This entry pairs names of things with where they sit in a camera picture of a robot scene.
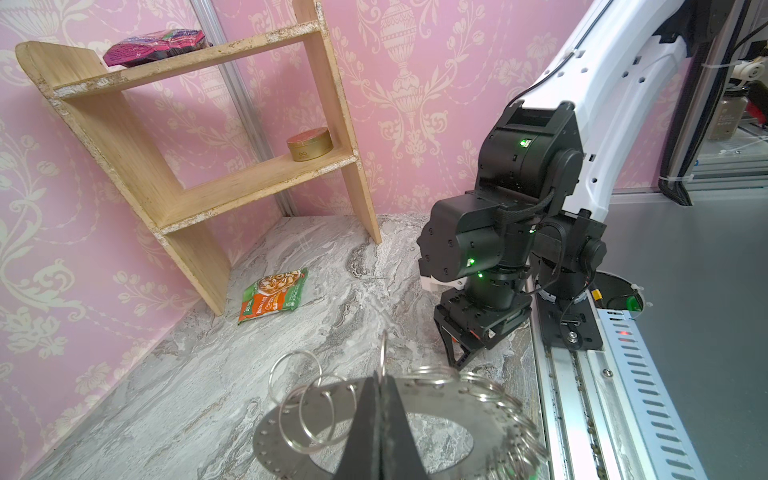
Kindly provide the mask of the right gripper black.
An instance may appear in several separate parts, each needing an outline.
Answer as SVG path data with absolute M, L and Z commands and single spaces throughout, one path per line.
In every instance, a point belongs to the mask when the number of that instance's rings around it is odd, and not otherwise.
M 464 291 L 450 289 L 434 309 L 447 364 L 463 369 L 483 348 L 491 349 L 530 316 L 532 298 L 517 296 L 510 308 L 495 310 L 471 300 Z

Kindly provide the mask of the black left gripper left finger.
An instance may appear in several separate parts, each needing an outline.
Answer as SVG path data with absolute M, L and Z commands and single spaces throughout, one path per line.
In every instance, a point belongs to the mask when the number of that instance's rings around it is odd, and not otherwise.
M 380 427 L 380 377 L 374 374 L 364 382 L 334 479 L 372 480 L 381 477 Z

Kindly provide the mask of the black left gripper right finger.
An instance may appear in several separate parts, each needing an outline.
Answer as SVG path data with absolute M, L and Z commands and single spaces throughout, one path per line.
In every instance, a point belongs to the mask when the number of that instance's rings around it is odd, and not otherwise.
M 416 480 L 429 476 L 421 461 L 395 379 L 380 380 L 381 479 Z

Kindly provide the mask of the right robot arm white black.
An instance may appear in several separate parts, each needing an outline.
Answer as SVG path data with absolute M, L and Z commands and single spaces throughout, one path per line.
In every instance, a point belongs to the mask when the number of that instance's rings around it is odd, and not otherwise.
M 729 1 L 596 1 L 546 71 L 504 108 L 474 187 L 434 204 L 421 276 L 448 365 L 464 368 L 530 317 L 544 344 L 603 345 L 590 287 L 618 175 L 660 92 L 712 40 Z

